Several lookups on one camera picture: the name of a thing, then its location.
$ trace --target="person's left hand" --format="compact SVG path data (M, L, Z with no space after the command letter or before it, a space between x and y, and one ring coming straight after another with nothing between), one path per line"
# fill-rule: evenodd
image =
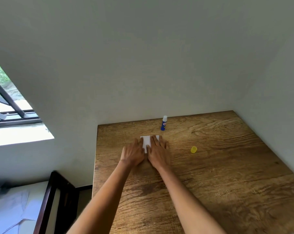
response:
M138 139L135 138L133 143L124 146L122 149L120 160L129 162L131 166L136 166L141 163L145 158L143 141L143 138L141 138L139 142Z

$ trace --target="forearm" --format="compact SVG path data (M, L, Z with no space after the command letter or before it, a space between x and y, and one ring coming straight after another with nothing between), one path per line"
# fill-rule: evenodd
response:
M131 165L120 160L67 234L109 233L130 171Z
M185 234L225 234L199 200L183 185L170 167L162 167L159 173L168 188Z

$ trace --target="yellow cap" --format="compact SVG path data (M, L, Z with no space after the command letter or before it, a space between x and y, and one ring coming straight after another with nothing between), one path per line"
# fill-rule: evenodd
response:
M197 147L196 146L192 146L190 152L195 153L197 151Z

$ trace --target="wooden table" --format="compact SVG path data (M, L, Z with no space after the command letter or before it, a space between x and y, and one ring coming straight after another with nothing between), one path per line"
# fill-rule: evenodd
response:
M160 134L170 141L175 173L228 233L294 233L294 174L233 111L168 118L164 132L160 126L161 119L98 126L93 195L124 144ZM148 161L129 175L110 233L183 233Z

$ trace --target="hand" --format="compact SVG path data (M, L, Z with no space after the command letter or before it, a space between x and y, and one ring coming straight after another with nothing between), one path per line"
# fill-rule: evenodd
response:
M171 165L171 152L168 141L164 140L162 136L159 139L160 141L153 135L150 137L151 147L147 145L148 159L157 170Z
M127 144L123 147L121 153L121 160L128 162L131 166L136 166L144 160L145 150L143 149L143 138L138 142L134 139L133 143Z

